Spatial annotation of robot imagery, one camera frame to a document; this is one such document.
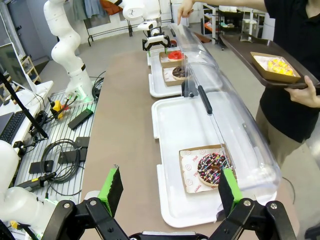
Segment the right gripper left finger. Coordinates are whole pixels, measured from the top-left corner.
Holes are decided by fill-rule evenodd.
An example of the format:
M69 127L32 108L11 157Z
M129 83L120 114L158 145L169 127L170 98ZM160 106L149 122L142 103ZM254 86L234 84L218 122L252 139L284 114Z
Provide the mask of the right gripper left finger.
M115 220L123 190L120 168L114 166L97 197L90 197L79 204L71 200L58 202L42 239L79 240L86 230L95 229L102 240L128 240Z

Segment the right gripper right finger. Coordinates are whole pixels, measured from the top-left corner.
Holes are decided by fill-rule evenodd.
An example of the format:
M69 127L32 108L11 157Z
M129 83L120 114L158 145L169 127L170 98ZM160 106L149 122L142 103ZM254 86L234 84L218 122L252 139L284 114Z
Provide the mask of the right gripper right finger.
M232 170L220 172L218 192L225 219L210 240L238 240L244 231L255 232L259 240L295 240L296 235L282 202L273 200L265 205L245 198Z

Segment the person's right hand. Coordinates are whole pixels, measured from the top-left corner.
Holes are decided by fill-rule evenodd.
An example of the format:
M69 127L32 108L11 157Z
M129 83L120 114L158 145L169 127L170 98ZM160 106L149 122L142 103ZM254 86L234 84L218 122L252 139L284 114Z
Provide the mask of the person's right hand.
M193 0L183 0L182 4L180 5L178 12L177 12L177 25L181 23L182 18L188 18L190 14L194 11L193 10L193 5L194 5Z

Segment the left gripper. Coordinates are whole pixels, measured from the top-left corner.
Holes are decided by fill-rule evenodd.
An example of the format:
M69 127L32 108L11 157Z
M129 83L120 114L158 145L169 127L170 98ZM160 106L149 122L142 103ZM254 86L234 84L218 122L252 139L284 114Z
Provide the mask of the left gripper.
M157 35L142 39L142 50L147 52L150 57L151 45L163 45L165 53L167 53L168 48L171 47L170 37L168 35Z

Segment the person's left hand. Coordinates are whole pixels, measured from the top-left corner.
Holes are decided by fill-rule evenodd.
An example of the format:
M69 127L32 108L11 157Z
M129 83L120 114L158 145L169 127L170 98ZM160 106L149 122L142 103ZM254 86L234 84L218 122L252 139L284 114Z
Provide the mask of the person's left hand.
M305 89L285 89L290 94L291 101L310 108L319 108L320 96L317 95L315 86L307 75L304 77L304 81L307 85Z

